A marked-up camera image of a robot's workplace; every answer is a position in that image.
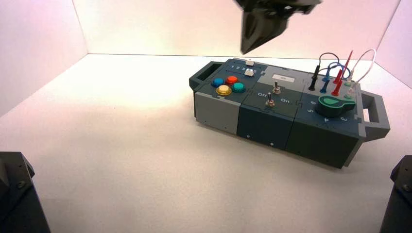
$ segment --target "green knob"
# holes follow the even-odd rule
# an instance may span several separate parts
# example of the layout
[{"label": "green knob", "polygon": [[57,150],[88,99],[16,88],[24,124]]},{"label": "green knob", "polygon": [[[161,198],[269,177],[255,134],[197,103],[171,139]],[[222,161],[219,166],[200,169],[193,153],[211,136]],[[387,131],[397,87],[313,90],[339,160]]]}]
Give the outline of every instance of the green knob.
[{"label": "green knob", "polygon": [[332,118],[352,110],[355,105],[356,103],[352,100],[341,100],[334,96],[321,96],[315,110],[325,117]]}]

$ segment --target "white table surface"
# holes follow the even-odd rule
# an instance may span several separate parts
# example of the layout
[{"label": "white table surface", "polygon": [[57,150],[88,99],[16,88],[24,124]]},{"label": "white table surface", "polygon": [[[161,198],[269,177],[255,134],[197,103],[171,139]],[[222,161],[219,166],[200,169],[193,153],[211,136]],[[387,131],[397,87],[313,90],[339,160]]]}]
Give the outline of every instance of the white table surface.
[{"label": "white table surface", "polygon": [[33,165],[51,230],[378,232],[390,172],[412,153],[412,91],[374,66],[362,89],[383,95],[391,131],[335,169],[199,124],[188,79],[225,60],[88,55],[3,115],[0,150]]}]

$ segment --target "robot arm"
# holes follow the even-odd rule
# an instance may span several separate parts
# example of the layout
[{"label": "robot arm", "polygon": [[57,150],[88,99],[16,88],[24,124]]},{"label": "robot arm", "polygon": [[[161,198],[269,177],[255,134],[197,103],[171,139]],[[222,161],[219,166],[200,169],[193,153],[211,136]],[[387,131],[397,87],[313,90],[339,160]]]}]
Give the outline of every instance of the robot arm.
[{"label": "robot arm", "polygon": [[309,14],[320,0],[236,0],[243,9],[241,52],[248,53],[285,31],[296,12]]}]

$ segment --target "white cable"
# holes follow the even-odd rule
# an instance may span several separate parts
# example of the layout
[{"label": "white cable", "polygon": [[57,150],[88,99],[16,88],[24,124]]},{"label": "white cable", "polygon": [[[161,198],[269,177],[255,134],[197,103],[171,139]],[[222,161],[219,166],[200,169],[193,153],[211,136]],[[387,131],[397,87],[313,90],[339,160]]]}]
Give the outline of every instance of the white cable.
[{"label": "white cable", "polygon": [[362,56],[360,56],[360,58],[358,59],[358,61],[355,63],[355,65],[353,66],[353,68],[352,68],[352,73],[350,74],[350,77],[348,78],[348,82],[350,82],[350,81],[352,80],[353,73],[355,73],[355,67],[358,65],[359,61],[362,59],[362,57],[363,57],[365,54],[367,54],[367,53],[370,52],[370,51],[373,51],[373,52],[374,52],[374,57],[373,57],[373,59],[372,59],[371,65],[369,66],[369,69],[366,71],[366,73],[365,73],[359,80],[357,80],[356,82],[354,82],[354,83],[350,86],[350,88],[348,89],[348,91],[347,91],[347,93],[346,93],[346,95],[345,95],[345,98],[349,98],[349,99],[352,98],[352,96],[353,96],[354,93],[355,93],[356,84],[358,84],[359,81],[361,81],[361,80],[371,71],[373,65],[375,64],[376,50],[375,50],[375,49],[370,49],[370,50],[364,52],[364,53],[362,54]]},{"label": "white cable", "polygon": [[359,80],[357,80],[357,81],[354,83],[354,85],[358,84],[359,81],[361,81],[361,80],[371,71],[373,65],[375,64],[376,50],[375,50],[375,49],[370,49],[370,50],[364,52],[364,53],[362,54],[362,56],[360,56],[360,58],[359,58],[358,61],[356,62],[355,66],[353,66],[350,80],[352,80],[353,73],[355,73],[355,67],[358,65],[359,61],[362,59],[362,57],[363,57],[365,54],[367,54],[367,53],[370,52],[370,51],[373,51],[373,52],[374,52],[374,57],[373,57],[373,59],[372,59],[372,63],[371,63],[371,65],[369,66],[369,69],[367,70],[367,72],[366,72]]}]

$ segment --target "push button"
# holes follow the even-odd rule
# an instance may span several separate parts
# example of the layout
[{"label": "push button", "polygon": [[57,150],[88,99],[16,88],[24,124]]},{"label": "push button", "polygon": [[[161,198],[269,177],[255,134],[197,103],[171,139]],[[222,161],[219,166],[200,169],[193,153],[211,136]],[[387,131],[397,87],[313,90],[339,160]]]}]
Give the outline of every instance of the push button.
[{"label": "push button", "polygon": [[238,78],[236,76],[229,76],[226,79],[226,84],[227,85],[233,85],[238,81]]},{"label": "push button", "polygon": [[232,89],[230,89],[228,85],[220,85],[218,88],[216,88],[216,93],[221,96],[228,96],[232,93]]},{"label": "push button", "polygon": [[212,82],[212,86],[214,87],[219,87],[220,85],[223,85],[224,81],[221,78],[216,78]]},{"label": "push button", "polygon": [[236,93],[243,93],[245,91],[243,83],[233,84],[232,89],[233,89],[233,92],[236,92]]}]

